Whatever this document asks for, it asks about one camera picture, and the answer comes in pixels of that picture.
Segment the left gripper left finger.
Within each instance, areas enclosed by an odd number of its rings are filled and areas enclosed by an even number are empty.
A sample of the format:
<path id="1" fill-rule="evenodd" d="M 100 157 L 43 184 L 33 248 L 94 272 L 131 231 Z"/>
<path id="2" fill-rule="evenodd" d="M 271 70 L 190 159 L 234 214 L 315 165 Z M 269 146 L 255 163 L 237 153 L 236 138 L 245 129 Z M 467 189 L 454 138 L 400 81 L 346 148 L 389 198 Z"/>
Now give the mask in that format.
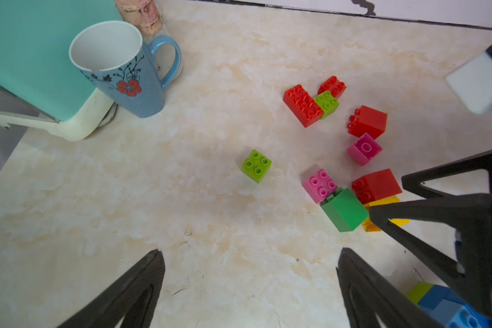
<path id="1" fill-rule="evenodd" d="M 165 261 L 153 250 L 133 265 L 61 327 L 150 327 L 157 306 Z"/>

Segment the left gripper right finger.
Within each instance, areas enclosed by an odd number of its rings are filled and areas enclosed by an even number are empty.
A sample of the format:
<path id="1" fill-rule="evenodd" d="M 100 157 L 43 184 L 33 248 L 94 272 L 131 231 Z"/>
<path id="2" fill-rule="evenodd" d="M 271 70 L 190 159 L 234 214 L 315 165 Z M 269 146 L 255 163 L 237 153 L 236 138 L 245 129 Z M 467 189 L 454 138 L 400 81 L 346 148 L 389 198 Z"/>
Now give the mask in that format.
<path id="1" fill-rule="evenodd" d="M 351 327 L 440 327 L 350 248 L 337 266 Z"/>

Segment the blue long lego brick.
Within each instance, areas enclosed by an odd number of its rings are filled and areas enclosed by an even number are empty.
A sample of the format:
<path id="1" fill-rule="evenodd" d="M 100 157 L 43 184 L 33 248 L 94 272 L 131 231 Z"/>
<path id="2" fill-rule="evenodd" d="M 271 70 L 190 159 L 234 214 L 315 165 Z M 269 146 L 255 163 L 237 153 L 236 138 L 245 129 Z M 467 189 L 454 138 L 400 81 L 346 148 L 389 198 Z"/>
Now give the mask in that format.
<path id="1" fill-rule="evenodd" d="M 492 319 L 479 314 L 445 286 L 432 285 L 417 305 L 444 327 L 492 327 Z"/>

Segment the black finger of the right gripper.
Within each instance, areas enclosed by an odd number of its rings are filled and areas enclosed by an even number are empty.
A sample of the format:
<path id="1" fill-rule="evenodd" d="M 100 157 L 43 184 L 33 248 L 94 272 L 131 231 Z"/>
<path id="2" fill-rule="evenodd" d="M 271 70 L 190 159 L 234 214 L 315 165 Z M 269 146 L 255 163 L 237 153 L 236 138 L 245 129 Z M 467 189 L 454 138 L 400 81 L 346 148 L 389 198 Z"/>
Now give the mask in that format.
<path id="1" fill-rule="evenodd" d="M 423 184 L 429 180 L 487 171 L 486 194 L 451 195 Z M 372 222 L 424 263 L 479 314 L 492 319 L 492 150 L 402 177 L 403 189 L 421 198 L 370 209 Z M 436 250 L 391 222 L 410 219 L 445 224 L 459 230 L 465 274 L 456 270 L 456 258 Z"/>

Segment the red square lego brick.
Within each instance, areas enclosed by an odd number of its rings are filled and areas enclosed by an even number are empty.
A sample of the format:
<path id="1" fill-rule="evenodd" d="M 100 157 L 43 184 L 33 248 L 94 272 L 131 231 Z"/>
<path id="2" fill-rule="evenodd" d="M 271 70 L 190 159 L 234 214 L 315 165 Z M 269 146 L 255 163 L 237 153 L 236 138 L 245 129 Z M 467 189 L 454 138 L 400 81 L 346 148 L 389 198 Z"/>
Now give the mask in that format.
<path id="1" fill-rule="evenodd" d="M 371 138 L 377 139 L 385 133 L 387 121 L 386 113 L 362 105 L 349 117 L 348 134 L 356 137 L 369 134 Z"/>

